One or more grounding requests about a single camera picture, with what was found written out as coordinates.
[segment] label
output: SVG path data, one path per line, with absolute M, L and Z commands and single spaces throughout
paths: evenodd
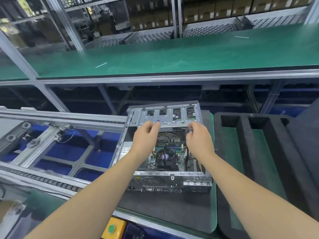
M 290 5 L 291 5 L 292 2 L 293 2 L 293 0 L 288 0 L 288 1 L 286 2 L 286 6 L 285 6 L 285 7 L 290 7 Z
M 265 6 L 265 11 L 269 11 L 271 3 L 267 3 Z

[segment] conveyor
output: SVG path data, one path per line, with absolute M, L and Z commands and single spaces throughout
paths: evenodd
M 204 124 L 211 129 L 211 114 L 202 111 L 202 117 Z M 87 165 L 85 161 L 93 150 L 99 147 L 98 140 L 101 139 L 102 133 L 120 132 L 127 119 L 124 116 L 40 112 L 25 108 L 13 110 L 4 107 L 0 109 L 0 118 L 49 126 L 38 137 L 38 146 L 19 151 L 18 156 L 10 163 L 0 162 L 2 182 L 31 186 L 62 199 L 69 199 L 90 183 L 75 178 L 77 171 L 85 168 L 102 173 L 106 170 Z M 97 134 L 94 138 L 96 143 L 88 145 L 76 162 L 46 157 L 48 150 L 59 140 L 61 130 L 70 128 L 95 130 L 86 131 L 93 136 Z M 39 170 L 34 166 L 40 159 L 71 165 L 72 170 L 69 176 Z M 216 184 L 213 183 L 211 194 L 126 191 L 113 215 L 182 238 L 197 238 L 195 235 L 202 237 L 210 234 L 217 226 Z

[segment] metal drive cage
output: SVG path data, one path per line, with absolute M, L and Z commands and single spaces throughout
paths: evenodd
M 146 121 L 161 122 L 154 151 L 134 173 L 128 185 L 128 190 L 174 191 L 176 193 L 210 191 L 212 186 L 211 175 L 205 171 L 205 168 L 185 147 L 188 124 L 192 121 L 203 123 L 198 101 L 163 103 L 143 107 L 131 106 L 128 109 L 128 114 L 125 128 L 112 159 L 113 165 L 129 152 L 134 132 L 138 127 Z M 173 135 L 174 138 L 170 139 L 167 135 Z M 161 136 L 167 136 L 168 140 L 163 142 L 160 140 Z M 172 149 L 175 151 L 172 155 L 166 155 L 165 147 L 167 147 L 167 154 Z M 158 156 L 160 151 L 164 153 L 162 158 Z

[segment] green workbench surface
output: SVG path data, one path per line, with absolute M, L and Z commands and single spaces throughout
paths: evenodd
M 309 66 L 319 65 L 318 37 L 318 25 L 295 24 L 26 59 L 43 79 Z M 0 79 L 25 78 L 16 70 L 1 68 Z

